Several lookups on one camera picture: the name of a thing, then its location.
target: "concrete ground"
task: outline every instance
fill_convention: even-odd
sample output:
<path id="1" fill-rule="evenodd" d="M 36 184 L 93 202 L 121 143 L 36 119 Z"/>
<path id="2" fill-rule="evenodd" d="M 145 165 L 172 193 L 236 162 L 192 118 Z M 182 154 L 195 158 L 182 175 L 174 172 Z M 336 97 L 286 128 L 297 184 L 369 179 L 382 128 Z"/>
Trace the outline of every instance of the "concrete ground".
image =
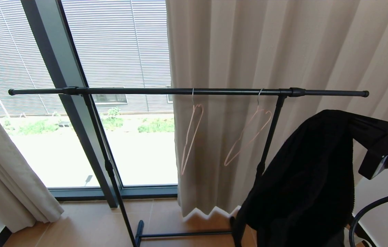
<path id="1" fill-rule="evenodd" d="M 125 132 L 122 128 L 106 131 L 106 136 L 125 186 L 177 184 L 173 132 Z M 73 130 L 10 137 L 48 188 L 99 186 Z"/>

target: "glass pane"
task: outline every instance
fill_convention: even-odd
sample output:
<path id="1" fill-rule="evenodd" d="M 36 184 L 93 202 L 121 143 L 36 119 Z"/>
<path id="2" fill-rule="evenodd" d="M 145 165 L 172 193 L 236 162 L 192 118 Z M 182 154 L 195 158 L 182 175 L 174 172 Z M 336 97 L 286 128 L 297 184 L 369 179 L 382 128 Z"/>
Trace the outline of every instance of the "glass pane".
<path id="1" fill-rule="evenodd" d="M 171 86 L 164 0 L 62 5 L 89 86 Z M 93 98 L 123 184 L 177 184 L 172 97 Z"/>
<path id="2" fill-rule="evenodd" d="M 20 1 L 0 1 L 2 126 L 47 187 L 99 186 L 58 95 L 8 95 L 53 87 Z"/>

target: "rack bottom crossbar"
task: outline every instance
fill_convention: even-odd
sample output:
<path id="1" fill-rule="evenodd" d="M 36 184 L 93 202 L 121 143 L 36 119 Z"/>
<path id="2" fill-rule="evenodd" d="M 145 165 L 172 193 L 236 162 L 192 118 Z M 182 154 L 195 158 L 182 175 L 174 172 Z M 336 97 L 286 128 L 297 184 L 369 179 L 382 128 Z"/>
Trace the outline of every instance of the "rack bottom crossbar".
<path id="1" fill-rule="evenodd" d="M 139 247 L 142 238 L 164 238 L 164 237 L 183 237 L 183 236 L 204 236 L 204 235 L 222 235 L 232 234 L 231 231 L 211 231 L 211 232 L 194 232 L 194 233 L 161 233 L 161 234 L 142 234 L 144 230 L 144 221 L 140 220 L 138 230 L 136 231 L 136 246 Z"/>

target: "hanger hook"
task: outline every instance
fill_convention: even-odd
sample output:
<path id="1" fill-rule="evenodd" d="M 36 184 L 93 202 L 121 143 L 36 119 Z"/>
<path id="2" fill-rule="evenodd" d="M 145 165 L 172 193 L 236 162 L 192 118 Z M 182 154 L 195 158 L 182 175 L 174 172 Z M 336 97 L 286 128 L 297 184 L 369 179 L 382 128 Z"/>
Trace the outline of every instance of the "hanger hook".
<path id="1" fill-rule="evenodd" d="M 261 94 L 261 91 L 264 89 L 264 87 L 260 90 L 260 92 L 258 93 L 258 97 L 256 99 L 258 105 L 257 106 L 260 106 L 260 94 Z"/>

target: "curtain fold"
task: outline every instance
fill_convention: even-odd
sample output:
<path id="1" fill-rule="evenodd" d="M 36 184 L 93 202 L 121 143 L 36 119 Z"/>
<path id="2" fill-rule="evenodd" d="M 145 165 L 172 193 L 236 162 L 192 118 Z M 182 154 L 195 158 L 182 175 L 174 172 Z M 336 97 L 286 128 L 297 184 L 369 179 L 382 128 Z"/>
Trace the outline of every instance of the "curtain fold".
<path id="1" fill-rule="evenodd" d="M 323 109 L 388 121 L 388 0 L 167 0 L 167 16 L 173 87 L 370 92 L 367 98 L 287 98 L 267 165 L 285 139 Z M 273 111 L 275 102 L 276 97 L 262 96 L 260 108 Z M 196 95 L 194 103 L 204 105 L 205 113 L 185 174 L 179 175 L 182 213 L 198 208 L 208 214 L 215 206 L 231 212 L 253 185 L 268 126 L 224 167 L 227 152 L 257 107 L 257 97 Z M 179 171 L 191 109 L 191 96 L 174 97 Z M 267 117 L 254 119 L 234 152 L 252 139 Z M 356 171 L 364 154 L 355 144 Z"/>
<path id="2" fill-rule="evenodd" d="M 0 125 L 0 220 L 16 232 L 36 221 L 54 222 L 63 212 Z"/>

